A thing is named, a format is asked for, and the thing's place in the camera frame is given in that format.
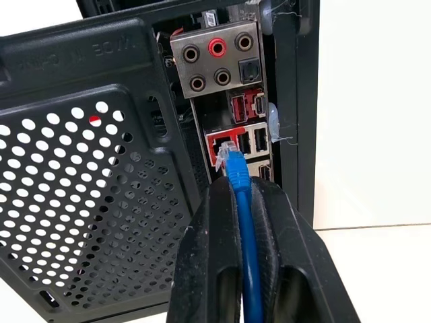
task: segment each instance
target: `clear plastic connector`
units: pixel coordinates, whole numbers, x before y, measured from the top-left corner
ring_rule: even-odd
[[[222,146],[218,149],[217,160],[215,161],[215,171],[218,172],[220,167],[224,165],[225,161],[229,157],[229,151],[239,151],[235,142],[232,140],[225,141]]]

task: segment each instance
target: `rear i/o panel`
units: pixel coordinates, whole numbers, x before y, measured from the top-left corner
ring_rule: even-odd
[[[200,28],[182,28],[170,37],[210,181],[223,174],[215,165],[224,141],[233,141],[243,152],[252,176],[273,178],[259,5],[250,4],[248,9],[220,24],[216,10],[211,11],[215,15],[211,21],[203,13]]]

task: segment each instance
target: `mesh panel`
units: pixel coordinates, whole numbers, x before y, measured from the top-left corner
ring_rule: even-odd
[[[0,119],[0,256],[29,288],[83,310],[169,290],[189,212],[138,121],[118,94]]]

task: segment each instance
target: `white surface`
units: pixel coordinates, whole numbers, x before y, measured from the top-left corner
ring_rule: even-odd
[[[430,11],[321,1],[314,228],[431,222]]]
[[[431,322],[431,225],[319,235],[362,323]]]

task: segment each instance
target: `white wall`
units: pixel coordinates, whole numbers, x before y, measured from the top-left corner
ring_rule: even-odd
[[[314,228],[431,222],[430,12],[321,0]]]

